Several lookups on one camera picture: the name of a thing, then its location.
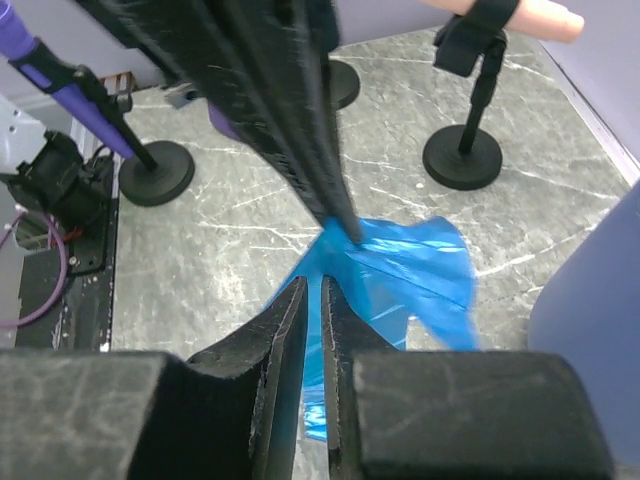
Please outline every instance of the blue plastic sheet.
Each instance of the blue plastic sheet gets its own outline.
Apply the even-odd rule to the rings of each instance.
[[[326,440],[323,276],[334,277],[351,308],[396,348],[405,348],[412,315],[451,349],[477,347],[469,318],[473,268],[460,232],[441,217],[412,226],[383,220],[360,222],[365,240],[355,246],[339,223],[330,220],[282,287],[299,276],[309,284],[304,418],[307,435],[318,440]]]

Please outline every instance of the gray marble surface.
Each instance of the gray marble surface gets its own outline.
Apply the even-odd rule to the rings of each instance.
[[[362,216],[453,222],[477,269],[482,344],[522,348],[538,292],[628,186],[519,37],[483,123],[503,148],[500,178],[476,192],[436,184],[422,148],[464,121],[472,80],[432,68],[432,39],[420,32],[339,52],[362,79],[361,96],[340,114],[346,176]],[[186,357],[256,314],[318,229],[264,161],[211,128],[204,102],[174,111],[148,90],[135,104],[128,119],[140,137],[186,145],[197,173],[169,205],[123,202],[113,347]],[[437,346],[419,327],[409,344]],[[294,478],[327,478],[325,455],[301,439]]]

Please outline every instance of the purple pole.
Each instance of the purple pole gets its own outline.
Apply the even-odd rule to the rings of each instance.
[[[33,52],[38,44],[39,40],[29,33],[13,6],[0,0],[0,53],[11,61],[18,61]],[[21,66],[20,71],[40,89],[51,86],[51,80],[31,65]],[[51,96],[120,156],[125,159],[135,156],[118,130],[102,116],[77,85],[64,87]]]

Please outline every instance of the purple handle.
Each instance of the purple handle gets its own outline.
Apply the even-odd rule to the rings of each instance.
[[[0,52],[9,60],[18,60],[36,48],[37,41],[16,13],[13,5],[0,0]]]
[[[238,134],[235,132],[231,123],[227,118],[220,112],[213,104],[209,103],[209,120],[211,124],[218,130],[221,134],[233,139],[240,140]]]
[[[13,6],[0,0],[0,52],[9,60],[20,60],[39,44],[26,29]],[[20,67],[23,75],[40,89],[46,89],[51,81],[32,65]],[[90,102],[77,85],[69,85],[51,95],[65,110],[73,115],[107,147],[123,158],[134,156],[133,149]]]

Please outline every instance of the beige finger model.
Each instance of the beige finger model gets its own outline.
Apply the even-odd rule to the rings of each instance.
[[[475,0],[421,0],[427,5],[466,14]],[[548,0],[520,0],[506,28],[540,40],[573,42],[584,27],[584,18]]]

